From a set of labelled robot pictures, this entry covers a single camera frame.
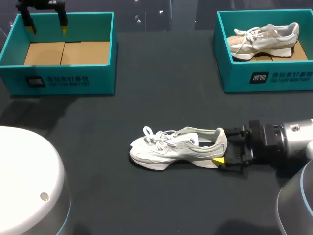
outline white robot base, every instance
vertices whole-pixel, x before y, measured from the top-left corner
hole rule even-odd
[[[44,137],[0,126],[0,235],[71,235],[62,160]]]

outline dark tabletop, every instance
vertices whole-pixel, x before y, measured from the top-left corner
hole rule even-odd
[[[145,125],[157,132],[312,118],[312,92],[225,94],[213,32],[201,31],[213,29],[217,10],[286,8],[291,2],[309,7],[310,1],[231,0],[227,9],[217,0],[101,2],[67,0],[67,7],[116,12],[114,96],[16,99],[0,84],[0,125],[34,131],[61,155],[75,235],[279,234],[275,202],[287,179],[270,166],[251,166],[240,175],[180,163],[155,172],[132,165],[128,146]],[[0,24],[7,34],[16,11],[4,12]]]

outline open box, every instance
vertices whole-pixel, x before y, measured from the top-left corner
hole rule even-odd
[[[298,22],[299,43],[307,60],[235,62],[227,37],[234,29],[249,30],[269,23],[282,26]],[[219,11],[214,30],[214,51],[225,92],[313,90],[313,11]]]
[[[37,34],[18,14],[0,55],[0,76],[12,95],[114,93],[113,12],[67,13],[66,35],[57,13],[31,17]]]

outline sneaker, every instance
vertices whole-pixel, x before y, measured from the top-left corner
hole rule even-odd
[[[152,170],[164,170],[177,160],[188,160],[196,166],[217,168],[213,158],[224,155],[227,138],[222,128],[202,130],[185,127],[180,131],[159,131],[153,134],[145,126],[145,136],[131,143],[131,159]]]
[[[299,37],[299,24],[296,22],[288,26],[268,24],[248,31],[235,29],[234,32],[237,36],[227,38],[227,42],[235,59],[248,61],[258,53],[291,57],[292,47]]]

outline cardboard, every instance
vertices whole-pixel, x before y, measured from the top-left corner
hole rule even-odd
[[[299,40],[294,45],[294,52],[292,54],[292,57],[274,57],[273,61],[290,61],[290,60],[308,60],[307,55],[305,54]]]
[[[31,43],[24,65],[107,64],[109,42]]]
[[[250,61],[272,61],[272,58],[268,55],[254,56]]]
[[[64,48],[60,43],[31,43],[24,65],[59,65]]]
[[[65,43],[61,64],[107,64],[109,42]]]
[[[78,43],[65,43],[61,65],[80,64],[80,45]]]

